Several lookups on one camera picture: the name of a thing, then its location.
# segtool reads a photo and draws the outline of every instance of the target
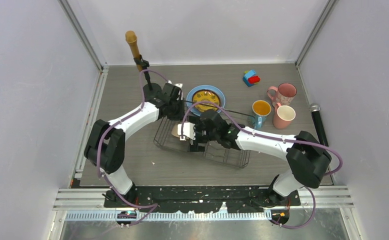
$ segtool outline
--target red toy block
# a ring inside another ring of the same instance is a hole
[[[257,84],[261,81],[259,76],[251,76],[247,79],[250,84]]]

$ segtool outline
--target black wire basket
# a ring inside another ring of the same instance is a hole
[[[231,112],[239,115],[245,115],[250,119],[255,119],[252,115],[247,115],[235,111]],[[225,115],[222,114],[221,116],[223,119],[226,119]],[[205,151],[203,152],[189,151],[190,142],[188,140],[180,141],[178,137],[172,135],[174,127],[176,128],[176,125],[180,123],[181,122],[179,121],[162,118],[153,139],[154,144],[164,150],[183,152],[190,154],[193,157],[226,164],[233,167],[244,168],[248,165],[251,151],[224,148],[216,141],[210,141],[205,144],[200,143],[200,146],[205,147]]]

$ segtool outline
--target black stand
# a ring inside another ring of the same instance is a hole
[[[135,64],[140,65],[143,70],[148,69],[148,67],[150,66],[149,62],[144,60],[142,55],[140,55],[140,59],[135,57],[134,62]],[[144,78],[146,79],[147,84],[144,85],[143,92],[144,92],[144,99],[147,100],[154,97],[157,94],[157,92],[162,91],[162,88],[157,83],[151,83],[151,76],[148,71],[144,72]]]

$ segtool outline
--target colorful building blocks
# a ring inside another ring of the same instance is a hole
[[[252,87],[253,85],[259,83],[261,78],[257,76],[255,70],[245,71],[243,76],[243,82],[248,86]]]

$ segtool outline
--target plate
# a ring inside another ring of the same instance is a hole
[[[210,101],[216,103],[222,108],[224,108],[226,105],[226,97],[224,96],[224,93],[217,87],[211,85],[200,85],[193,88],[188,92],[186,99],[191,102]],[[192,106],[193,103],[191,102],[187,102],[188,108]],[[200,116],[202,112],[208,109],[216,108],[199,104],[192,108],[191,112],[197,116]]]

